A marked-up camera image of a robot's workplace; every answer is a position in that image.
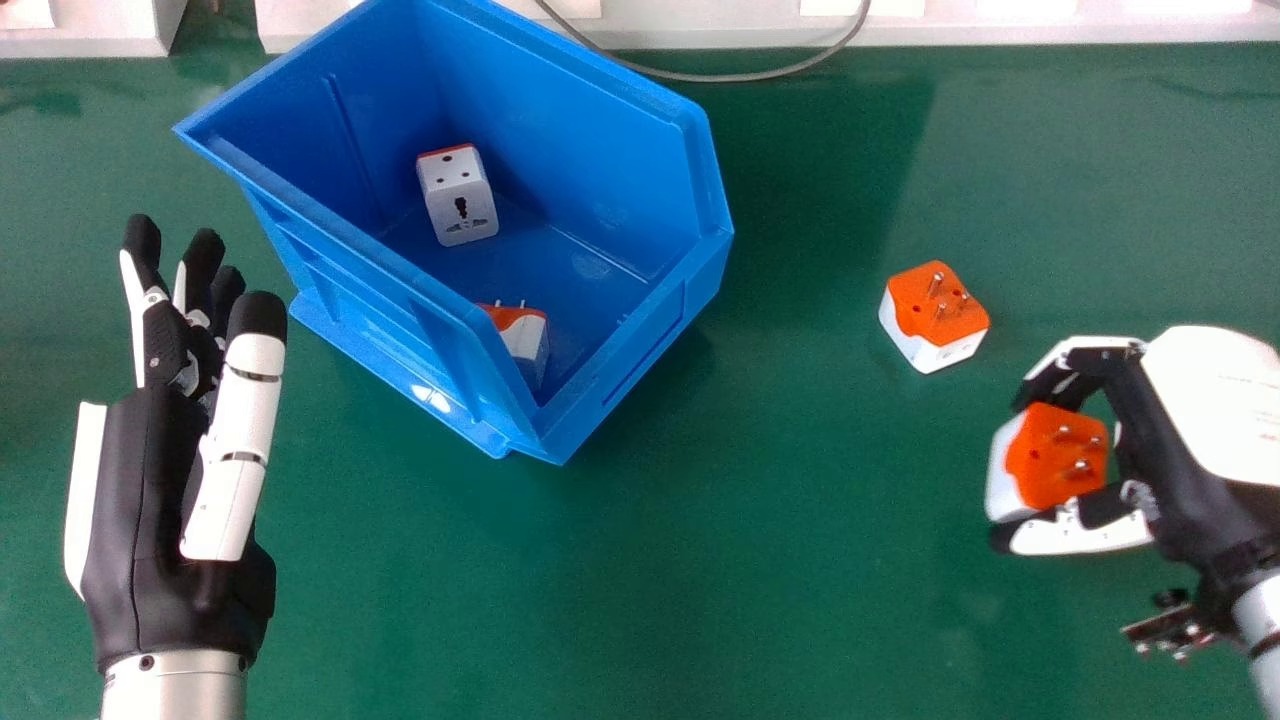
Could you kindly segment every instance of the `robotic hand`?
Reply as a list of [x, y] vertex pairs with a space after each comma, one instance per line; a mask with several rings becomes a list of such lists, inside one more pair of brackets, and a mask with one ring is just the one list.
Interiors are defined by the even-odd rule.
[[150, 218], [129, 218], [120, 249], [137, 389], [81, 404], [63, 557], [93, 626], [102, 720], [242, 719], [275, 611], [253, 514], [285, 311], [244, 295], [223, 254], [216, 233], [196, 233], [170, 299]]
[[[1053, 506], [1043, 503], [1052, 495], [1041, 496], [1039, 505], [1025, 502], [1043, 483], [1070, 488], [1062, 473], [1080, 478], [1093, 469], [1082, 459], [1014, 478], [1007, 470], [1016, 455], [1036, 443], [1025, 438], [1037, 432], [1028, 429], [1028, 413], [1047, 405], [1052, 413], [1075, 414], [1098, 389], [1117, 420], [1120, 482], [1105, 484], [1097, 475], [1094, 482], [1084, 479], [1079, 495], [1061, 491]], [[1062, 555], [1153, 542], [1166, 560], [1190, 565], [1199, 585], [1192, 597], [1185, 591], [1158, 593], [1162, 612], [1124, 629], [1134, 648], [1146, 653], [1156, 647], [1184, 660], [1216, 638], [1234, 639], [1251, 659], [1262, 705], [1280, 717], [1276, 351], [1233, 331], [1192, 325], [1172, 327], [1149, 343], [1073, 337], [1027, 374], [1014, 411], [1019, 415], [996, 433], [992, 446], [987, 511], [996, 523], [993, 547]], [[1071, 427], [1050, 424], [1053, 437], [1039, 438], [1039, 447], [1052, 450]], [[1100, 439], [1093, 434], [1084, 446]], [[1105, 446], [1100, 450], [1105, 457]], [[1037, 461], [1050, 459], [1032, 454]], [[1014, 487], [1019, 483], [1023, 487]]]

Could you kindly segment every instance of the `orange and white adapter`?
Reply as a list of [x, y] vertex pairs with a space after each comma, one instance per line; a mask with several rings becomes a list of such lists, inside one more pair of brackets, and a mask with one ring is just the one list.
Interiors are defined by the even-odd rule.
[[987, 518], [1029, 518], [1101, 489], [1107, 478], [1107, 427], [1101, 420], [1033, 402], [991, 441]]
[[525, 382], [530, 388], [538, 389], [547, 372], [547, 313], [525, 307], [524, 302], [518, 307], [504, 307], [498, 300], [493, 305], [484, 302], [476, 305], [498, 328], [498, 334], [502, 336], [502, 342], [520, 368]]
[[972, 357], [991, 327], [987, 310], [941, 260], [891, 277], [879, 320], [893, 345], [922, 373]]

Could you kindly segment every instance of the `green surface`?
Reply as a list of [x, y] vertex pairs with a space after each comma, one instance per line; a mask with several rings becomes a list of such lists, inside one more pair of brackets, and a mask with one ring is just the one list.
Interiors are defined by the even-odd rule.
[[[60, 542], [76, 404], [131, 384], [124, 219], [180, 238], [168, 266], [211, 224], [291, 292], [233, 182], [169, 132], [262, 64], [241, 15], [188, 18], [170, 60], [0, 64], [3, 720], [96, 712]], [[723, 292], [568, 466], [486, 459], [293, 328], [252, 716], [1256, 715], [1229, 650], [1179, 669], [1116, 633], [1185, 570], [992, 555], [982, 492], [1055, 341], [1280, 340], [1280, 46], [852, 50], [682, 90], [739, 228]], [[931, 258], [995, 329], [920, 377], [876, 306]]]

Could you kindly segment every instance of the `adapter inside blue bin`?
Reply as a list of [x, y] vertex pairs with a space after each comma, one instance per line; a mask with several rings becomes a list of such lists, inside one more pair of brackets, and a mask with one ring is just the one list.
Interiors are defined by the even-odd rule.
[[[370, 0], [177, 131], [244, 186], [294, 315], [494, 456], [566, 460], [732, 238], [700, 108], [488, 0]], [[444, 247], [415, 158], [465, 142], [502, 232]], [[536, 391], [495, 300], [547, 313]]]

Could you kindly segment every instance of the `gray cable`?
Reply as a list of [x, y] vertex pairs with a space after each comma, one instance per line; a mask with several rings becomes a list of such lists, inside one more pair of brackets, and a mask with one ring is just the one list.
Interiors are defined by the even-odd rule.
[[556, 24], [558, 24], [562, 28], [564, 28], [564, 32], [567, 32], [570, 35], [570, 37], [572, 37], [573, 40], [581, 42], [584, 46], [586, 46], [586, 47], [589, 47], [591, 50], [595, 50], [596, 53], [599, 53], [600, 55], [604, 55], [605, 58], [613, 60], [614, 63], [618, 63], [620, 65], [631, 68], [632, 70], [635, 70], [635, 72], [637, 72], [640, 74], [646, 74], [646, 76], [650, 76], [650, 77], [657, 77], [657, 78], [663, 78], [663, 79], [676, 79], [676, 81], [681, 81], [681, 82], [708, 82], [708, 83], [710, 83], [710, 82], [756, 82], [756, 81], [762, 81], [762, 79], [773, 79], [773, 78], [780, 78], [780, 77], [786, 77], [786, 76], [794, 76], [796, 73], [803, 73], [804, 70], [808, 70], [809, 68], [813, 68], [814, 65], [818, 65], [818, 64], [823, 63], [824, 60], [827, 60], [828, 58], [831, 58], [836, 53], [840, 53], [846, 45], [849, 45], [849, 42], [854, 38], [854, 36], [858, 35], [858, 32], [860, 29], [863, 29], [863, 24], [867, 22], [867, 13], [868, 13], [868, 10], [870, 10], [870, 6], [872, 6], [872, 0], [863, 0], [861, 4], [858, 6], [858, 13], [854, 15], [854, 24], [852, 24], [852, 27], [849, 28], [849, 32], [846, 32], [833, 45], [831, 45], [829, 47], [824, 49], [823, 51], [818, 53], [817, 55], [814, 55], [812, 58], [806, 58], [804, 60], [800, 60], [799, 63], [792, 63], [790, 65], [785, 65], [785, 67], [781, 67], [781, 68], [774, 68], [772, 70], [762, 70], [762, 72], [758, 72], [758, 73], [728, 73], [728, 74], [722, 74], [722, 76], [708, 76], [708, 74], [698, 74], [698, 73], [677, 73], [677, 72], [672, 72], [672, 70], [663, 70], [660, 68], [650, 68], [648, 65], [641, 65], [639, 63], [631, 63], [628, 60], [623, 60], [623, 59], [618, 58], [617, 55], [614, 55], [613, 53], [609, 53], [604, 47], [600, 47], [599, 45], [596, 45], [595, 41], [593, 41], [590, 37], [582, 35], [581, 31], [579, 31], [568, 20], [564, 19], [564, 15], [561, 15], [559, 13], [556, 12], [554, 8], [552, 8], [550, 5], [548, 5], [547, 0], [534, 0], [534, 3], [536, 3], [538, 6], [541, 8], [543, 12], [547, 13], [552, 18], [552, 20], [556, 22]]

